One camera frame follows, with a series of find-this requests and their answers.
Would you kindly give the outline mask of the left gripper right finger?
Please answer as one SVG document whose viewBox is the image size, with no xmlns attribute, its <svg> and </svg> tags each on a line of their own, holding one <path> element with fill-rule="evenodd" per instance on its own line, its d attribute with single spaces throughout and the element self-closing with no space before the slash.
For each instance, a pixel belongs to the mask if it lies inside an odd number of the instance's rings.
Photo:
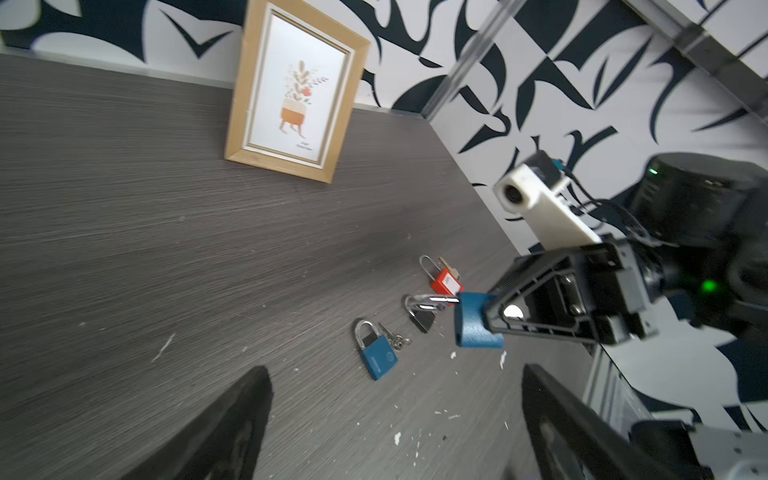
<svg viewBox="0 0 768 480">
<path fill-rule="evenodd" d="M 637 450 L 538 364 L 522 374 L 522 408 L 543 479 L 664 479 Z"/>
</svg>

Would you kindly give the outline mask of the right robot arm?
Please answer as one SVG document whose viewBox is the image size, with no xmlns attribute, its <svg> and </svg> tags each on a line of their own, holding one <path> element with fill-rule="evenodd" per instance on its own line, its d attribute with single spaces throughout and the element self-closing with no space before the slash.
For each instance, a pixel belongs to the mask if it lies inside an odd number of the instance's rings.
<svg viewBox="0 0 768 480">
<path fill-rule="evenodd" d="M 615 346 L 657 330 L 653 304 L 676 294 L 691 324 L 767 339 L 767 173 L 695 153 L 652 156 L 627 202 L 561 198 L 575 174 L 544 152 L 494 191 L 541 245 L 487 293 L 488 331 Z M 542 367 L 523 373 L 523 411 L 545 479 L 763 479 L 765 433 L 642 420 L 626 434 Z"/>
</svg>

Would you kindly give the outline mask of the blue padlock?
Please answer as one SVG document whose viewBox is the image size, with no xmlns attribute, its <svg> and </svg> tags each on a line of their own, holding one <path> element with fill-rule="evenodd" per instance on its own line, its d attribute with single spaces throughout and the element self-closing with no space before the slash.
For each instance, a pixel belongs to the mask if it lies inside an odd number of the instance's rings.
<svg viewBox="0 0 768 480">
<path fill-rule="evenodd" d="M 362 330 L 368 326 L 375 340 L 365 345 Z M 374 381 L 382 379 L 397 364 L 398 358 L 389 340 L 380 334 L 379 329 L 369 320 L 359 318 L 354 324 L 354 337 L 363 363 Z"/>
<path fill-rule="evenodd" d="M 483 307 L 487 295 L 462 292 L 457 295 L 420 294 L 406 295 L 404 307 L 412 316 L 417 311 L 436 312 L 453 308 L 455 344 L 460 348 L 502 349 L 501 333 L 493 333 L 487 327 Z"/>
</svg>

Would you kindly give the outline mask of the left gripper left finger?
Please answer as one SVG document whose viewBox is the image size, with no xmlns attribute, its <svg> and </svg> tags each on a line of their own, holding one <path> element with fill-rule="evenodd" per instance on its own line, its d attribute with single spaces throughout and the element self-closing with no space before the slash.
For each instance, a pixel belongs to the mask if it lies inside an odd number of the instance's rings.
<svg viewBox="0 0 768 480">
<path fill-rule="evenodd" d="M 255 366 L 126 479 L 251 479 L 274 397 L 269 371 Z"/>
</svg>

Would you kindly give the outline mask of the red padlock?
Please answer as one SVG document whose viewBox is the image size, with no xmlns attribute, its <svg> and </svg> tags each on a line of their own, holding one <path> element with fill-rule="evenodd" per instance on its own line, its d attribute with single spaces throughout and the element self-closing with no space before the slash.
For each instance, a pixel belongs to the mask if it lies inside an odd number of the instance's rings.
<svg viewBox="0 0 768 480">
<path fill-rule="evenodd" d="M 419 257 L 419 265 L 430 279 L 430 287 L 440 295 L 456 296 L 463 291 L 460 279 L 456 280 L 440 263 L 428 255 Z"/>
</svg>

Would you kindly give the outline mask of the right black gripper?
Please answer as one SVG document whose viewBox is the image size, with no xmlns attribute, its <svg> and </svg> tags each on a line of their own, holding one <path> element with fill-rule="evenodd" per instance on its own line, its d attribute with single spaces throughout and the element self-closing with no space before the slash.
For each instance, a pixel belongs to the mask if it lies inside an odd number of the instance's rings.
<svg viewBox="0 0 768 480">
<path fill-rule="evenodd" d="M 512 303 L 555 276 L 564 315 L 577 322 L 575 327 L 486 314 L 487 329 L 495 334 L 604 345 L 659 333 L 653 304 L 661 295 L 662 268 L 652 247 L 627 239 L 518 257 L 488 291 L 485 305 Z"/>
</svg>

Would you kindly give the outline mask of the small black padlock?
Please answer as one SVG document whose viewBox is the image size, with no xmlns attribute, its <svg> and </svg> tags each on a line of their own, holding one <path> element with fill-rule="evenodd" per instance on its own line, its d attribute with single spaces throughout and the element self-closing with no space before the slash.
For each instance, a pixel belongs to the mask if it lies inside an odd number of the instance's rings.
<svg viewBox="0 0 768 480">
<path fill-rule="evenodd" d="M 422 333 L 428 333 L 435 322 L 436 308 L 421 304 L 407 304 L 405 306 L 411 321 Z"/>
</svg>

